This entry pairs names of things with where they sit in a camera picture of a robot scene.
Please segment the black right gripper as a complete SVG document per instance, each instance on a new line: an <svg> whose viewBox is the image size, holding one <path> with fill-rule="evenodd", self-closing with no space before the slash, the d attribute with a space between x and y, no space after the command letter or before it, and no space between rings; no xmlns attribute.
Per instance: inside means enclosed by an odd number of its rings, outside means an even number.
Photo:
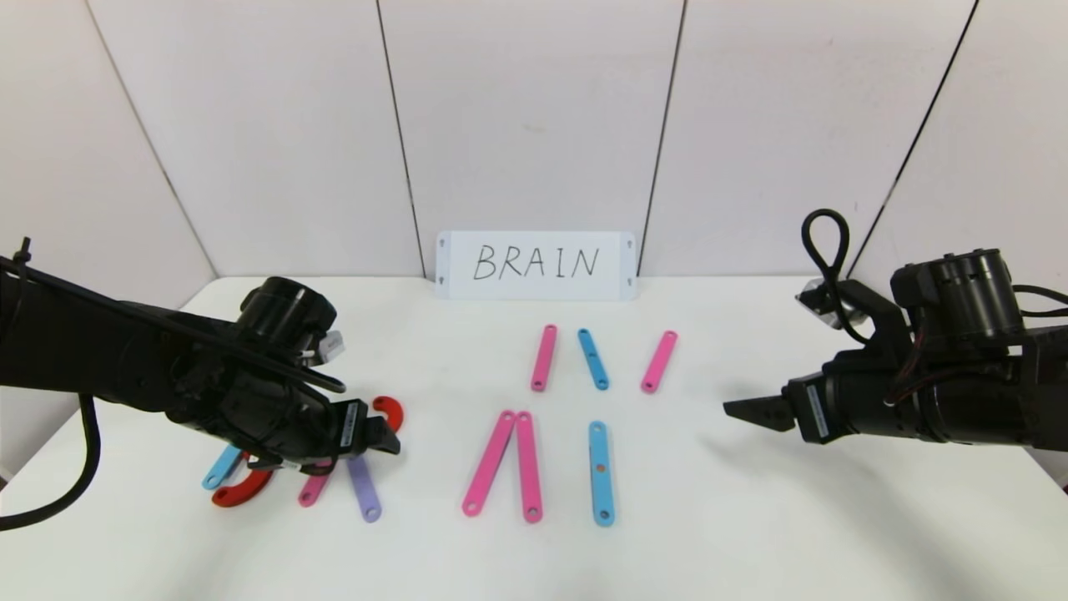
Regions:
<svg viewBox="0 0 1068 601"><path fill-rule="evenodd" d="M761 396L723 404L726 415L775 432L796 427L806 442L829 444L847 434L918 440L914 411L884 404L891 371L857 366L824 366L794 379L784 396Z"/></svg>

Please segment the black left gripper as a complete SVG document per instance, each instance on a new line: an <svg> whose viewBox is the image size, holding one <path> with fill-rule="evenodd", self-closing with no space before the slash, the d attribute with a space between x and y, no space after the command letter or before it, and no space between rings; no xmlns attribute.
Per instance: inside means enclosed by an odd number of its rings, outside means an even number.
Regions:
<svg viewBox="0 0 1068 601"><path fill-rule="evenodd" d="M332 402L323 393L287 381L285 466L305 469L331 464L357 448L363 420L363 452L400 454L400 440L381 416L366 420L370 407L360 399Z"/></svg>

